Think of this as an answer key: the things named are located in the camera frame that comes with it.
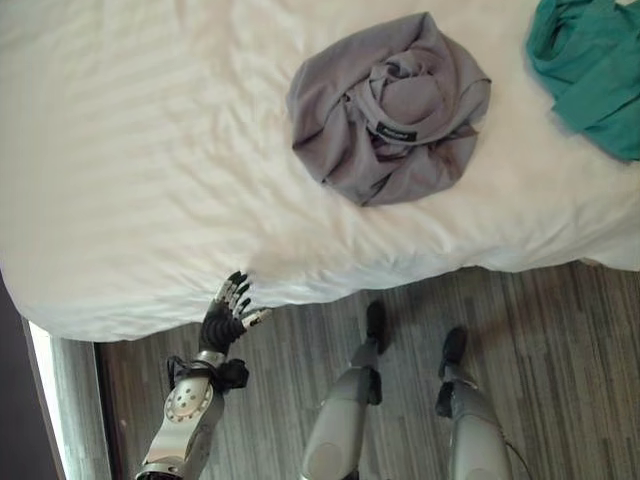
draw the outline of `folded gray garment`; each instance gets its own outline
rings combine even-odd
[[[355,33],[302,64],[287,95],[293,150],[359,205],[451,187],[476,143],[490,80],[427,13]]]

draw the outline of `wall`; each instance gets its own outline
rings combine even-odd
[[[0,275],[0,477],[63,478],[40,405],[20,315]]]

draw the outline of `clothing label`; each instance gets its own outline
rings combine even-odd
[[[383,137],[400,140],[401,142],[415,142],[418,138],[418,132],[402,132],[395,128],[388,127],[382,122],[378,122],[378,125],[376,125],[376,132]]]

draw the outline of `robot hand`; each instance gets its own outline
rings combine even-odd
[[[236,272],[218,290],[200,330],[201,352],[209,351],[226,357],[233,342],[271,313],[268,308],[245,312],[251,303],[250,298],[243,299],[251,286],[247,278],[246,274]]]

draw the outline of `white duvet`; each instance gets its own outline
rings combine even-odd
[[[553,118],[523,55],[535,6],[1,2],[0,254],[17,307],[55,335],[108,341],[200,320],[238,268],[263,305],[468,265],[640,269],[640,163]],[[359,208],[291,152],[284,95],[309,55],[420,11],[492,78],[489,113],[454,188]]]

